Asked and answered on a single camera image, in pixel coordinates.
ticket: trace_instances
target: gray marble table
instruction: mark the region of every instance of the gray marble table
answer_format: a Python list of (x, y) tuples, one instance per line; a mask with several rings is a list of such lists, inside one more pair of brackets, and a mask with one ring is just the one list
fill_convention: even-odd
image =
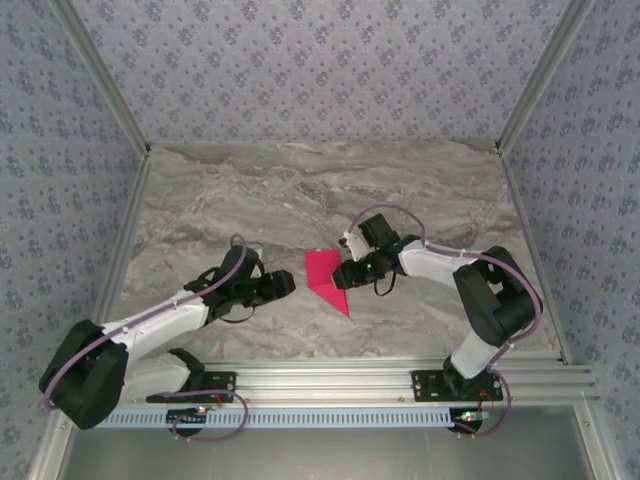
[[(171, 342), (203, 361), (450, 354), (470, 330), (452, 289), (400, 277), (384, 298), (372, 287), (350, 290), (347, 318), (307, 288), (305, 252), (336, 248), (356, 213), (374, 203), (410, 208), (433, 242), (506, 247), (538, 286), (499, 158), (478, 148), (449, 141), (176, 146), (154, 148), (150, 161), (115, 317), (168, 298), (218, 265), (236, 232), (265, 246), (268, 270), (296, 278), (296, 292), (250, 321), (216, 321)], [(418, 233), (401, 213), (384, 214), (402, 235)], [(554, 342), (545, 316), (519, 348)]]

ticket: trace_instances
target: metal floor panel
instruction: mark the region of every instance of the metal floor panel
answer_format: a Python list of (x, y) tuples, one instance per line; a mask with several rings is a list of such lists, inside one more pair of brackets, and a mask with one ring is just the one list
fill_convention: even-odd
[[(219, 430), (203, 432), (220, 435)], [(58, 480), (589, 480), (571, 407), (516, 408), (483, 439), (446, 429), (253, 429), (221, 444), (163, 429), (74, 430)]]

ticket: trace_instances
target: wall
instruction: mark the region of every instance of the wall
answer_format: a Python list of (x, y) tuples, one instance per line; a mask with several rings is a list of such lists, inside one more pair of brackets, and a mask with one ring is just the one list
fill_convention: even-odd
[(596, 2), (509, 154), (577, 362), (640, 478), (640, 4)]
[(39, 376), (91, 315), (137, 158), (46, 2), (0, 2), (3, 480), (26, 476)]
[(152, 143), (496, 138), (565, 0), (74, 0)]

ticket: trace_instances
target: red foam piece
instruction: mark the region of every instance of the red foam piece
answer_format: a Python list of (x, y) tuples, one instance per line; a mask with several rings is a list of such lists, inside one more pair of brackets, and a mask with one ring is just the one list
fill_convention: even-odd
[(305, 262), (309, 289), (348, 317), (347, 292), (336, 288), (332, 278), (333, 272), (342, 263), (340, 251), (319, 250), (317, 252), (307, 252)]

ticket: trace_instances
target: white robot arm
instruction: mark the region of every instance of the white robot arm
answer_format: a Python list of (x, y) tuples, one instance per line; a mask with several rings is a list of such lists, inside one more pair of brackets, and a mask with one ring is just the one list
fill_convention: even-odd
[[(415, 235), (401, 239), (380, 214), (358, 227), (369, 248), (365, 250), (362, 240), (355, 240), (353, 233), (345, 232), (340, 243), (352, 251), (352, 259), (343, 262), (333, 274), (338, 288), (375, 284), (392, 273), (429, 278), (455, 288), (460, 294), (472, 329), (443, 368), (451, 391), (463, 396), (486, 373), (491, 360), (509, 338), (533, 321), (532, 298), (509, 273), (486, 261), (456, 255), (455, 252), (460, 252), (428, 242), (423, 245)], [(452, 254), (438, 253), (448, 251)], [(521, 273), (504, 248), (492, 247), (483, 255)]]
[[(289, 272), (265, 273), (257, 252), (249, 248), (236, 268), (241, 253), (242, 247), (232, 247), (220, 267), (207, 270), (166, 302), (133, 317), (101, 326), (90, 320), (78, 322), (42, 375), (40, 391), (45, 393), (52, 388), (50, 400), (54, 405), (80, 429), (88, 429), (104, 420), (118, 403), (146, 399), (162, 392), (176, 392), (187, 386), (190, 391), (194, 389), (191, 387), (204, 387), (198, 385), (199, 381), (204, 381), (202, 365), (183, 350), (170, 350), (157, 358), (143, 357), (180, 334), (197, 330), (215, 319), (229, 323), (244, 321), (224, 318), (233, 305), (242, 304), (255, 309), (295, 290), (295, 282)], [(256, 268), (261, 276), (253, 278)], [(219, 288), (201, 296), (194, 295), (225, 276), (229, 279)], [(135, 322), (142, 317), (146, 320)], [(73, 364), (57, 383), (49, 386), (57, 372), (96, 341), (99, 341), (99, 346)]]

